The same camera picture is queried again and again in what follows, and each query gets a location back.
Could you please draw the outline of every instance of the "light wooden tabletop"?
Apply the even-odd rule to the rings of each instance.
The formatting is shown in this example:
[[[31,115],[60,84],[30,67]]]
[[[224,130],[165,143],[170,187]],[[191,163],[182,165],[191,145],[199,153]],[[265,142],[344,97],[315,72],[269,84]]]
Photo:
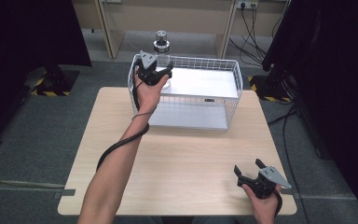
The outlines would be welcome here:
[[[133,116],[127,88],[102,88],[65,186],[58,211],[80,213],[98,159],[124,133]],[[269,127],[254,91],[243,91],[227,131],[151,127],[144,135],[118,215],[243,216],[252,206],[237,187],[242,174],[256,178],[260,159],[285,177]],[[293,195],[282,195],[280,215],[296,212]]]

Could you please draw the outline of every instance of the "black strap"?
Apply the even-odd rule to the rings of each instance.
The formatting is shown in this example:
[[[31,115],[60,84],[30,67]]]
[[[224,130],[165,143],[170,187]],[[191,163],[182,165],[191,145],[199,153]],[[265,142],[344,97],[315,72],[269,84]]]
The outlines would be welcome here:
[[[101,156],[100,160],[98,161],[98,165],[97,165],[97,170],[100,168],[101,164],[103,163],[104,159],[107,157],[107,155],[109,155],[109,153],[111,153],[112,151],[114,151],[116,148],[121,147],[137,138],[139,138],[140,136],[144,135],[145,133],[147,133],[147,131],[149,131],[149,124],[146,125],[146,127],[141,130],[139,133],[137,133],[134,136],[128,137],[126,139],[123,139],[117,143],[115,143],[114,145],[112,145],[110,148],[108,148],[103,155]]]
[[[132,88],[132,97],[133,97],[133,101],[135,103],[136,109],[139,110],[139,102],[138,102],[138,87],[142,84],[143,82],[141,82],[138,86],[135,86],[135,73],[132,74],[132,84],[133,84],[133,88]],[[126,139],[123,139],[121,141],[118,141],[117,143],[115,143],[114,145],[112,145],[110,148],[108,148],[103,155],[101,156],[100,160],[98,161],[98,165],[97,165],[97,170],[100,168],[101,164],[103,163],[104,159],[107,157],[107,155],[109,155],[112,151],[114,151],[116,148],[121,147],[139,137],[141,137],[142,135],[144,135],[145,133],[147,133],[149,131],[149,124],[147,123],[146,127],[141,130],[140,132],[138,132],[136,135],[128,137]]]
[[[276,189],[274,189],[273,193],[275,194],[275,196],[277,196],[278,199],[277,209],[275,210],[275,217],[276,217],[282,208],[282,197],[281,194]]]

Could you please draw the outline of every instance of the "wire basket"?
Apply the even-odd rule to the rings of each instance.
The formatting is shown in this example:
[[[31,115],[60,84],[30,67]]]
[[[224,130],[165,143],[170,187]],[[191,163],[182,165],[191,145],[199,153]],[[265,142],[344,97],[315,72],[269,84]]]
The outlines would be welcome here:
[[[132,73],[140,54],[134,56],[128,86],[132,97]],[[173,62],[170,85],[163,88],[151,126],[227,130],[242,94],[241,70],[237,61],[171,56],[159,60],[157,70]]]

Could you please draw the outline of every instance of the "person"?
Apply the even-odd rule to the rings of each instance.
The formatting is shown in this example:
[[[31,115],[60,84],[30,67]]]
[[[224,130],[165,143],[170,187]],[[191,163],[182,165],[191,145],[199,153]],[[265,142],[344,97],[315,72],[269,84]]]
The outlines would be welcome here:
[[[160,92],[168,80],[166,75],[157,85],[148,86],[137,76],[134,78],[140,107],[138,114],[132,119],[120,140],[134,136],[146,127],[158,105]],[[118,147],[105,157],[89,183],[77,223],[114,223],[141,140],[142,136]],[[271,194],[271,197],[266,200],[259,200],[248,186],[242,187],[253,204],[257,222],[259,224],[273,223],[278,203],[276,197]],[[151,219],[161,221],[158,217],[151,217]]]

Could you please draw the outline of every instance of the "hand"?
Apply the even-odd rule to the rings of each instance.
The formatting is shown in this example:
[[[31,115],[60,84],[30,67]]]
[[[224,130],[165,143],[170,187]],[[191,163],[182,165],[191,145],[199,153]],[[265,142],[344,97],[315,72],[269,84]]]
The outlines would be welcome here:
[[[149,113],[156,109],[162,87],[165,85],[168,78],[168,75],[165,75],[155,86],[148,86],[147,84],[143,83],[143,81],[138,78],[137,75],[135,75],[135,87],[138,87],[137,93],[140,106],[139,113]]]
[[[275,194],[271,193],[267,199],[258,199],[255,193],[246,184],[242,185],[245,193],[252,202],[253,212],[258,224],[274,223],[275,211],[278,205],[278,199]],[[281,192],[282,186],[277,184],[275,189]]]

